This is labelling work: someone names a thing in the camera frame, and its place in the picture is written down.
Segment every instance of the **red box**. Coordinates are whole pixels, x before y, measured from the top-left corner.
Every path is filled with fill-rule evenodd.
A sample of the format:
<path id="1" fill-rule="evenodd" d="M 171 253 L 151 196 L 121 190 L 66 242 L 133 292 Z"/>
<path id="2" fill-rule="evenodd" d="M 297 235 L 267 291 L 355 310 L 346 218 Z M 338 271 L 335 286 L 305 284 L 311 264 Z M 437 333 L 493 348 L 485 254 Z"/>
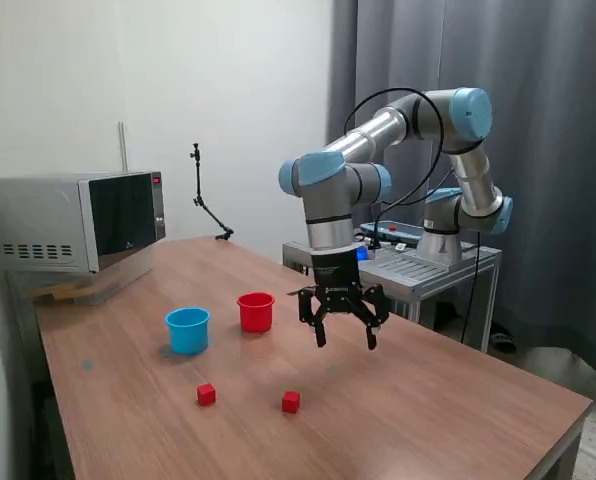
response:
<path id="1" fill-rule="evenodd" d="M 300 394 L 298 392 L 285 392 L 282 397 L 282 411 L 297 413 L 300 408 Z"/>
<path id="2" fill-rule="evenodd" d="M 216 389 L 211 383 L 200 385 L 196 393 L 198 394 L 198 403 L 203 407 L 211 405 L 216 401 Z"/>

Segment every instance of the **metal cart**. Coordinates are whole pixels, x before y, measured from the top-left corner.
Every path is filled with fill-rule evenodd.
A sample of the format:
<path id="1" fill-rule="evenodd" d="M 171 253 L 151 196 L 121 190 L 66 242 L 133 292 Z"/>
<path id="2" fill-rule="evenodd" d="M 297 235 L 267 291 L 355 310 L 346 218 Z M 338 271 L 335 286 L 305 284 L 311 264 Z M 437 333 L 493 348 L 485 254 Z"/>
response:
<path id="1" fill-rule="evenodd" d="M 463 258 L 455 265 L 445 265 L 419 258 L 415 249 L 396 251 L 387 245 L 377 251 L 374 260 L 359 262 L 360 281 L 365 285 L 381 284 L 392 299 L 392 311 L 409 320 L 433 328 L 435 302 L 431 297 L 473 278 L 476 270 L 476 249 L 462 243 Z M 481 247 L 478 281 L 465 335 L 465 343 L 487 351 L 494 310 L 498 272 L 502 252 Z M 309 248 L 296 242 L 282 246 L 283 265 L 303 272 L 311 267 Z"/>

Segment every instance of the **gray curtain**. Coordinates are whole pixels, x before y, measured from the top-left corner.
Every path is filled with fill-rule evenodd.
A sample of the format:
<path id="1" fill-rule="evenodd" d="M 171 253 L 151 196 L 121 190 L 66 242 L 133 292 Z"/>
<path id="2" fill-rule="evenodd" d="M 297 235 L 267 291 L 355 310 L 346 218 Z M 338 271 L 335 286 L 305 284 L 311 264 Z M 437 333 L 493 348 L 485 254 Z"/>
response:
<path id="1" fill-rule="evenodd" d="M 336 9 L 334 55 L 346 60 L 334 64 L 332 91 L 346 86 L 332 96 L 332 136 L 342 112 L 381 88 L 486 89 L 486 150 L 496 184 L 515 201 L 509 230 L 483 239 L 504 252 L 494 321 L 596 369 L 596 0 L 345 0 Z M 384 155 L 396 195 L 430 156 L 429 143 Z M 390 218 L 422 217 L 422 208 L 400 210 Z"/>

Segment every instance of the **black cable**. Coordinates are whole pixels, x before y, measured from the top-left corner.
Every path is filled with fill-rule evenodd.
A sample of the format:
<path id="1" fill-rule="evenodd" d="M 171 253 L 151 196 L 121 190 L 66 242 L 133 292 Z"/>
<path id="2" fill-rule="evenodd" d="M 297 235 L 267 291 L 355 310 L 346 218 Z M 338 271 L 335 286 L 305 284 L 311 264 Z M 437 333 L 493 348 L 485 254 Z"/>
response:
<path id="1" fill-rule="evenodd" d="M 462 334 L 460 335 L 460 343 L 465 343 L 465 333 L 467 332 L 467 323 L 469 322 L 469 313 L 471 312 L 471 304 L 474 300 L 474 292 L 476 291 L 476 278 L 478 278 L 478 264 L 480 263 L 480 232 L 476 240 L 476 271 L 474 272 L 474 280 L 471 282 L 471 293 L 469 294 L 469 301 L 467 302 L 467 312 L 465 313 L 465 323 L 462 326 Z"/>
<path id="2" fill-rule="evenodd" d="M 429 192 L 427 192 L 427 195 L 425 195 L 424 197 L 420 197 L 417 198 L 416 200 L 412 200 L 411 202 L 406 202 L 406 203 L 400 203 L 397 206 L 398 207 L 408 207 L 410 205 L 415 205 L 416 203 L 420 203 L 423 200 L 427 200 L 429 197 L 431 197 L 434 193 L 436 193 L 438 191 L 438 189 L 440 187 L 443 186 L 443 184 L 447 181 L 447 179 L 449 178 L 449 175 L 451 175 L 453 173 L 454 169 L 450 168 L 449 171 L 447 173 L 445 173 L 445 176 L 442 177 L 442 180 L 440 180 L 440 182 L 438 182 L 438 185 L 436 185 L 433 190 L 429 190 Z M 391 202 L 380 202 L 383 205 L 391 205 Z"/>
<path id="3" fill-rule="evenodd" d="M 436 107 L 436 104 L 423 92 L 416 90 L 415 88 L 409 88 L 409 87 L 385 88 L 384 90 L 379 90 L 378 92 L 372 93 L 371 95 L 369 95 L 368 97 L 363 99 L 358 105 L 356 105 L 356 107 L 353 109 L 353 111 L 349 114 L 349 116 L 347 117 L 347 120 L 345 120 L 344 132 L 347 133 L 349 122 L 351 121 L 351 119 L 353 118 L 355 113 L 363 105 L 365 105 L 368 101 L 377 97 L 378 95 L 383 95 L 383 94 L 389 93 L 389 92 L 414 93 L 414 94 L 418 95 L 420 98 L 422 98 L 425 102 L 427 102 L 429 104 L 429 106 L 432 108 L 432 110 L 434 111 L 434 113 L 436 114 L 436 117 L 438 118 L 439 139 L 438 139 L 438 148 L 436 150 L 436 155 L 435 155 L 434 160 L 431 164 L 431 167 L 429 168 L 429 171 L 427 172 L 427 174 L 420 181 L 420 183 L 418 183 L 418 185 L 416 185 L 416 187 L 413 190 L 409 191 L 407 194 L 403 195 L 401 198 L 399 198 L 398 200 L 393 202 L 391 205 L 389 205 L 387 208 L 385 208 L 383 211 L 381 211 L 378 214 L 378 216 L 376 217 L 376 221 L 374 222 L 373 241 L 372 241 L 372 245 L 371 245 L 372 248 L 380 248 L 380 242 L 378 240 L 378 222 L 380 221 L 380 219 L 383 217 L 383 215 L 385 215 L 385 213 L 387 213 L 389 210 L 395 208 L 396 206 L 398 206 L 399 204 L 401 204 L 402 202 L 407 200 L 414 193 L 416 193 L 425 183 L 427 183 L 427 180 L 429 180 L 429 177 L 431 177 L 431 174 L 435 170 L 436 165 L 438 165 L 438 160 L 440 160 L 440 155 L 442 153 L 442 147 L 443 147 L 443 144 L 445 141 L 445 124 L 442 121 L 442 115 L 440 114 L 438 107 Z"/>

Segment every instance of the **light blue joint cap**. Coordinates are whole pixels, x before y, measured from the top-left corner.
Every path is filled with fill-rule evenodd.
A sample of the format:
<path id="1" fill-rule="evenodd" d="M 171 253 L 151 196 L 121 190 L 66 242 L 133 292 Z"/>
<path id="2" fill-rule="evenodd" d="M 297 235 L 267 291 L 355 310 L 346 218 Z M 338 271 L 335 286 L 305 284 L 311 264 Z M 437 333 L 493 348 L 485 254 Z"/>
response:
<path id="1" fill-rule="evenodd" d="M 489 232 L 492 235 L 499 235 L 507 230 L 509 219 L 511 218 L 511 211 L 514 208 L 514 199 L 511 197 L 505 197 L 501 208 L 502 210 L 498 214 L 496 225 L 494 225 L 494 228 L 492 228 L 491 232 Z"/>
<path id="2" fill-rule="evenodd" d="M 425 203 L 437 202 L 438 200 L 441 200 L 443 198 L 455 197 L 456 195 L 460 195 L 461 193 L 462 193 L 462 190 L 459 187 L 439 188 L 438 190 L 436 190 L 434 193 L 432 193 L 431 195 L 429 195 L 427 197 L 427 200 L 425 201 Z"/>
<path id="3" fill-rule="evenodd" d="M 449 116 L 454 128 L 471 142 L 489 135 L 491 115 L 489 95 L 482 88 L 459 88 L 449 102 Z"/>
<path id="4" fill-rule="evenodd" d="M 287 195 L 296 196 L 293 182 L 294 163 L 296 163 L 296 159 L 287 160 L 282 164 L 282 167 L 280 167 L 280 170 L 278 171 L 278 183 L 280 184 L 282 191 Z"/>
<path id="5" fill-rule="evenodd" d="M 298 184 L 302 187 L 327 180 L 345 168 L 341 152 L 308 153 L 298 159 Z"/>
<path id="6" fill-rule="evenodd" d="M 378 194 L 376 202 L 382 202 L 387 199 L 387 195 L 391 192 L 391 175 L 382 165 L 374 163 L 374 167 L 378 170 L 378 176 L 380 177 L 380 193 Z"/>

